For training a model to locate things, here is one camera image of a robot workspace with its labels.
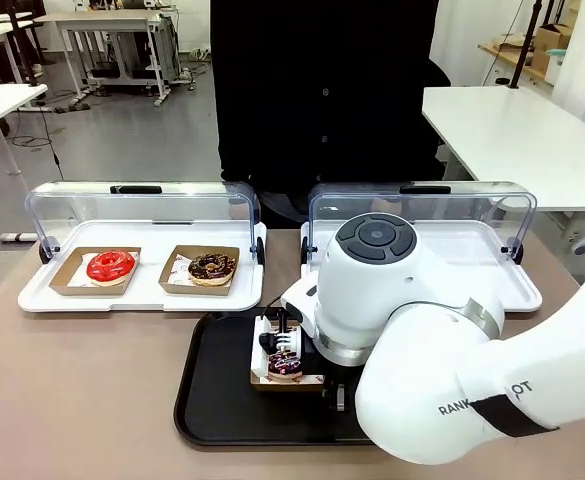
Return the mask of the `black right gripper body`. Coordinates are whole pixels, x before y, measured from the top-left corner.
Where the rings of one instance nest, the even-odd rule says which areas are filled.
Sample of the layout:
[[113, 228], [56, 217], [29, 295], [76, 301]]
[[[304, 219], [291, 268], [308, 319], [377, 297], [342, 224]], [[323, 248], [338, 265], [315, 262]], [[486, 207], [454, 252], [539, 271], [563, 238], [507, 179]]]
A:
[[336, 390], [338, 384], [345, 387], [345, 408], [353, 408], [356, 389], [360, 380], [362, 366], [344, 367], [325, 359], [314, 348], [304, 351], [304, 372], [322, 375], [322, 397], [328, 408], [336, 408]]

